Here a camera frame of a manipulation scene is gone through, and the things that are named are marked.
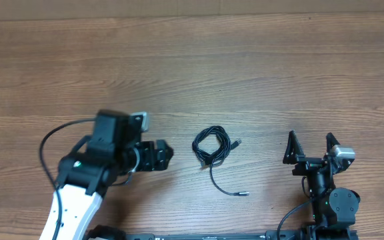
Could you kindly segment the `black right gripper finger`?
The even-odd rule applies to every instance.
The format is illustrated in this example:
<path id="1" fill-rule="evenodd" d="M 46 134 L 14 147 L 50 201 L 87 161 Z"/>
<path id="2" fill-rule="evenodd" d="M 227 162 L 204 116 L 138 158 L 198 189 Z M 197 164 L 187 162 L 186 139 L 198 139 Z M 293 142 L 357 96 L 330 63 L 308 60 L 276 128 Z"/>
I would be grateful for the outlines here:
<path id="1" fill-rule="evenodd" d="M 335 148 L 338 147 L 340 143 L 338 140 L 335 138 L 334 134 L 329 132 L 326 134 L 326 150 L 328 153 L 333 153 L 335 151 Z"/>
<path id="2" fill-rule="evenodd" d="M 294 165 L 300 162 L 305 157 L 303 148 L 298 141 L 294 130 L 289 132 L 287 148 L 283 157 L 283 164 Z"/>

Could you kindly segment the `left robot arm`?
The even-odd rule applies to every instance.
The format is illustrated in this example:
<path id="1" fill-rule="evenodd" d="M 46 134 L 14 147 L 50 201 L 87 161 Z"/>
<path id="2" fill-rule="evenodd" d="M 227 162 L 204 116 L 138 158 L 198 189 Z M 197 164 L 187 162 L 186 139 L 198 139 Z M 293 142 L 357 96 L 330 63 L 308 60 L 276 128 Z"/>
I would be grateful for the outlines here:
<path id="1" fill-rule="evenodd" d="M 142 141 L 149 128 L 146 112 L 131 115 L 100 110 L 86 135 L 58 165 L 51 210 L 41 239 L 126 239 L 124 231 L 103 225 L 88 226 L 108 188 L 119 176 L 130 181 L 138 171 L 164 171 L 173 156 L 166 141 Z"/>

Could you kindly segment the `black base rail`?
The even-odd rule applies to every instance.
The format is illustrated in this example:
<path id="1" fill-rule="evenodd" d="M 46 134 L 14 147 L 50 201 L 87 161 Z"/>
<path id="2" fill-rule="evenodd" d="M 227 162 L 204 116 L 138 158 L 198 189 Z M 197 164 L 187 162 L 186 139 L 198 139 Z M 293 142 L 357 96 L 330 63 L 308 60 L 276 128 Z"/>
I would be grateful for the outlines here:
<path id="1" fill-rule="evenodd" d="M 86 233 L 83 239 L 124 239 L 124 240 L 358 240 L 356 231 L 328 231 L 316 230 L 310 236 L 311 229 L 281 230 L 279 235 L 276 230 L 264 233 L 228 233 L 228 234 L 198 234 L 198 235 L 154 235 L 150 233 L 126 234 L 126 232 L 113 227 L 98 225 Z"/>

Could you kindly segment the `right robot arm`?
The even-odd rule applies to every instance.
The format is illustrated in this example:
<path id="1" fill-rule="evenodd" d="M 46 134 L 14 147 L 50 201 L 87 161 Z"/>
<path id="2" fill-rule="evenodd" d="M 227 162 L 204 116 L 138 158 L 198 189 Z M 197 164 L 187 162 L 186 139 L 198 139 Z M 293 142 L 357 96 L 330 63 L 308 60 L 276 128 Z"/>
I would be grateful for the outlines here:
<path id="1" fill-rule="evenodd" d="M 333 176 L 346 171 L 355 160 L 355 151 L 341 145 L 332 133 L 326 135 L 323 157 L 306 157 L 294 130 L 289 132 L 283 163 L 293 165 L 292 174 L 308 184 L 309 200 L 292 209 L 292 213 L 310 204 L 313 222 L 304 227 L 302 237 L 308 239 L 356 239 L 349 227 L 355 224 L 361 198 L 346 188 L 337 188 Z"/>

